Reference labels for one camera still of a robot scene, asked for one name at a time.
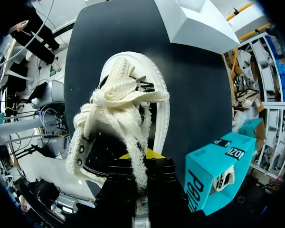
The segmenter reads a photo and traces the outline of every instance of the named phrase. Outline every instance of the white panel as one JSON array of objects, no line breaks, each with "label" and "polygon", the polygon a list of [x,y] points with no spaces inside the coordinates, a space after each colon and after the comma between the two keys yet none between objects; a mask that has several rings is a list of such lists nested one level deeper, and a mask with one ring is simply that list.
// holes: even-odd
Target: white panel
[{"label": "white panel", "polygon": [[239,41],[231,26],[209,1],[199,12],[189,3],[181,7],[176,0],[155,0],[171,43],[184,44],[223,54],[235,49]]},{"label": "white panel", "polygon": [[267,64],[267,59],[264,54],[264,48],[261,42],[258,40],[256,43],[252,45],[253,51],[256,55],[256,60],[259,62],[261,65]]},{"label": "white panel", "polygon": [[266,91],[274,91],[275,86],[274,86],[274,81],[272,79],[272,72],[270,70],[270,67],[266,67],[262,69],[262,80],[264,81],[264,86]]},{"label": "white panel", "polygon": [[269,130],[266,138],[266,145],[273,148],[276,140],[276,131]]},{"label": "white panel", "polygon": [[278,110],[269,111],[269,127],[277,128],[278,125]]}]

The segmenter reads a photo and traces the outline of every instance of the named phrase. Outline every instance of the white sneaker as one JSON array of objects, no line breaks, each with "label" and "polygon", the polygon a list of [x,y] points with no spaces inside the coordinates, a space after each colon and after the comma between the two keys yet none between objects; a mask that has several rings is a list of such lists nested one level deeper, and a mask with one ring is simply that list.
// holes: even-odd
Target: white sneaker
[{"label": "white sneaker", "polygon": [[56,50],[53,50],[54,55],[56,55],[59,51],[63,51],[68,48],[68,44],[60,44]]},{"label": "white sneaker", "polygon": [[57,59],[54,58],[54,61],[51,65],[56,72],[59,72],[61,70],[61,65],[59,65]]},{"label": "white sneaker", "polygon": [[[136,79],[142,77],[145,77],[143,82],[137,82]],[[97,137],[111,132],[125,144],[137,186],[145,189],[147,175],[143,157],[151,126],[150,103],[157,103],[153,150],[161,154],[168,131],[170,105],[167,87],[159,69],[149,58],[139,53],[123,52],[109,58],[90,103],[83,105],[81,113],[74,117],[76,130],[66,161],[67,171],[102,187],[108,176],[103,171],[103,165],[99,165],[104,161],[96,160],[93,167],[85,164],[90,163],[90,160],[93,164],[94,157],[90,159],[89,153],[91,151],[93,155],[95,152],[93,148],[98,144]],[[106,141],[106,148],[101,148],[101,154],[106,153],[110,143]]]}]

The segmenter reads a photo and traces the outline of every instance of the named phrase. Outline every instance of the white cable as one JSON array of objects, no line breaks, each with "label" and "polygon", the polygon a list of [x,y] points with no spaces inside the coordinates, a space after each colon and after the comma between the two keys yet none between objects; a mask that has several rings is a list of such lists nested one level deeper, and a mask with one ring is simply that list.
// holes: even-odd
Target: white cable
[{"label": "white cable", "polygon": [[32,38],[19,52],[17,52],[16,54],[14,54],[14,55],[13,55],[11,58],[9,58],[8,60],[6,60],[6,61],[4,61],[3,63],[1,63],[0,66],[4,65],[4,64],[8,63],[9,61],[11,61],[12,59],[14,59],[17,55],[20,54],[21,51],[23,51],[25,48],[27,48],[27,46],[30,45],[31,42],[33,42],[33,39],[35,39],[35,37],[38,35],[38,33],[41,31],[41,29],[42,29],[43,26],[45,25],[45,23],[46,23],[46,21],[47,21],[47,19],[48,19],[48,16],[49,16],[49,14],[50,14],[50,12],[51,12],[51,10],[52,10],[53,4],[54,4],[54,0],[52,0],[52,3],[51,3],[51,6],[50,6],[50,8],[49,8],[49,11],[48,11],[48,13],[47,13],[46,19],[45,19],[44,22],[42,23],[42,25],[41,25],[41,27],[39,28],[39,30],[35,33],[35,35],[33,36],[33,38]]},{"label": "white cable", "polygon": [[42,125],[45,127],[45,130],[49,133],[49,130],[46,129],[45,122],[44,122],[44,117],[45,117],[47,111],[53,111],[53,112],[56,113],[56,114],[57,114],[57,112],[56,112],[54,109],[52,109],[52,108],[48,108],[48,109],[46,109],[46,110],[43,112],[43,116],[42,116],[41,122],[42,122]]}]

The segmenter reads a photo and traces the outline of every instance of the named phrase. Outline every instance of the table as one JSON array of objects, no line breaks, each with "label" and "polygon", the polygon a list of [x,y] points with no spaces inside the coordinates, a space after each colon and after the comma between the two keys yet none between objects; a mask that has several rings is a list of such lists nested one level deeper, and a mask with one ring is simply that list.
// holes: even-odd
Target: table
[{"label": "table", "polygon": [[171,115],[162,155],[172,157],[183,185],[185,155],[232,131],[222,56],[170,43],[153,0],[108,1],[82,9],[66,58],[64,95],[71,135],[73,118],[98,86],[104,63],[123,51],[148,56],[165,79]]}]

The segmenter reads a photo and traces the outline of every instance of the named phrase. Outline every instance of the person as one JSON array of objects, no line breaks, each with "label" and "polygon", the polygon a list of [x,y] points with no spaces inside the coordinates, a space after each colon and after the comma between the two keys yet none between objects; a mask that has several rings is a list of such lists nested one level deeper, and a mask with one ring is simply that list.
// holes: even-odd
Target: person
[{"label": "person", "polygon": [[19,201],[20,201],[19,208],[23,213],[27,213],[27,211],[31,208],[31,206],[22,195],[19,196]]},{"label": "person", "polygon": [[[34,36],[32,33],[37,33],[40,29],[43,21],[30,2],[17,4],[16,8],[17,10],[10,11],[8,17],[8,23],[10,25],[9,34],[15,38],[19,44],[25,46]],[[55,54],[67,49],[68,45],[57,43],[52,31],[47,26],[43,26],[38,36],[48,44],[51,50],[46,48],[36,38],[27,46],[27,50],[47,64],[51,64],[53,69],[57,72],[60,71],[61,66],[58,64],[57,59],[55,59]]]}]

